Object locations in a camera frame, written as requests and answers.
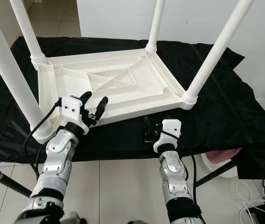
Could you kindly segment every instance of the table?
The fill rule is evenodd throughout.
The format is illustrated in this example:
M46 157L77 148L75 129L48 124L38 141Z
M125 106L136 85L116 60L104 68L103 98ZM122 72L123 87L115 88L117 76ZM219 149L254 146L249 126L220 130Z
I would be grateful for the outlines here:
M38 38L38 42L48 57L139 49L147 43L146 40L68 37ZM157 54L187 89L211 47L159 41ZM37 71L30 62L24 38L19 37L11 50L38 100ZM253 90L233 71L243 58L226 49L191 110L174 109L148 115L152 123L160 123L165 116L182 122L181 138L187 147L181 150L179 146L182 156L243 147L231 162L199 180L196 186L234 166L240 179L265 179L265 111L255 100ZM73 161L158 157L153 144L144 143L142 123L143 117L137 117L92 128L80 140ZM27 163L22 144L28 133L29 124L0 77L0 162ZM31 158L36 157L39 146L33 139L29 142Z

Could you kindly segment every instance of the black cable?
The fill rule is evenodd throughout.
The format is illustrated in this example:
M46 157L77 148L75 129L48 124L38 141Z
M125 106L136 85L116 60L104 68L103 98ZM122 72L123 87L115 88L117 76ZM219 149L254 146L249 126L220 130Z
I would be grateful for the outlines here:
M47 115L45 115L45 117L36 125L36 127L30 132L30 134L26 137L24 144L23 144L23 150L26 156L26 159L28 160L30 166L32 167L34 173L36 174L36 177L39 176L38 170L37 168L34 166L34 163L32 162L32 160L29 157L28 151L27 151L27 143L30 139L30 137L34 134L34 132L40 127L41 124L43 124L43 122L49 118L49 116L52 114L52 112L54 111L54 109L57 106L61 105L61 99L59 99L57 102L55 102L55 104L53 105L52 109L50 109L50 111L47 113Z
M184 163L182 162L182 164L183 164L183 166L184 166L184 170L185 170L185 181L187 181L188 180L188 169L187 169L187 167L184 165Z
M171 136L172 138L175 138L180 143L182 143L184 146L186 146L185 143L180 138L176 137L175 135L168 133L168 132L165 132L165 131L161 131L161 133L164 133L168 136ZM197 164L196 164L195 157L192 154L191 154L191 157L192 157L192 161L193 161L193 165L194 165L193 200L194 200L194 205L197 205L197 198L196 198ZM203 221L204 224L206 224L201 214L199 215L199 218Z
M44 143L40 146L40 148L39 148L39 150L38 150L38 152L37 152L37 156L36 156L36 160L35 160L35 167L36 167L37 172L38 172L38 177L36 176L37 180L38 180L38 178L39 178L38 164L39 164L39 159L40 159L41 151L42 151L42 149L44 148L44 146L47 145L48 142L49 142L49 141L44 142Z

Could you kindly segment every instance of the pink object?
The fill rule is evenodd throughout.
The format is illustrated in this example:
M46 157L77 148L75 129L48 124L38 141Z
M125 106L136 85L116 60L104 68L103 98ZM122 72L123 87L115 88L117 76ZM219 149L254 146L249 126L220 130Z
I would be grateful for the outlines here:
M207 152L206 157L211 163L218 164L220 162L224 162L224 161L232 158L241 149L242 149L242 147L229 149L229 150L221 150L221 151L215 150L215 151Z

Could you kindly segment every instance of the white plastic leg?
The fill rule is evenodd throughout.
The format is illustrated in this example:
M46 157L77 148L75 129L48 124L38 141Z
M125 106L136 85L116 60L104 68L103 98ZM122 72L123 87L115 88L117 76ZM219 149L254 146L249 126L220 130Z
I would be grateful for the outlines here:
M221 58L223 52L226 50L228 43L232 39L253 2L254 0L240 0L236 5L232 15L207 55L193 82L183 94L182 99L186 104L194 105L196 103L199 91Z
M157 0L156 1L154 16L153 16L153 20L152 20L150 35L149 35L149 40L148 40L148 44L146 45L146 52L148 52L148 53L156 52L157 36L158 36L159 30L160 30L160 22L161 22L161 18L162 18L162 13L164 11L164 6L165 6L165 0Z
M46 57L42 53L40 46L37 42L35 33L31 26L27 11L22 0L10 0L10 3L16 16L16 19L20 25L22 34L24 35L24 38L26 40L27 46L30 50L32 64L37 70L36 64L45 63Z
M36 99L33 96L19 66L12 55L5 37L0 30L0 74L12 93L16 103L28 120L31 128L34 128L42 119L43 114ZM51 137L53 127L50 122L44 122L35 132L36 140L46 141Z

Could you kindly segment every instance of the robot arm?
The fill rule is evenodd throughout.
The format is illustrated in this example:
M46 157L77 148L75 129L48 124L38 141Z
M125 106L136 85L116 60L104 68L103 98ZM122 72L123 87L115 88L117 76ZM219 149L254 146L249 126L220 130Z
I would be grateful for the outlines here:
M162 130L179 138L181 122L177 119L165 119ZM200 207L194 204L188 192L184 178L184 165L179 158L177 140L165 133L160 133L160 139L153 149L160 154L160 175L163 180L162 190L171 224L203 224L198 217Z
M84 108L91 97L86 92L80 98L62 98L62 116L66 123L46 146L47 158L37 184L15 224L60 224L63 199L71 173L71 161L79 138L87 134L90 125L100 119L108 98L104 97L95 114Z

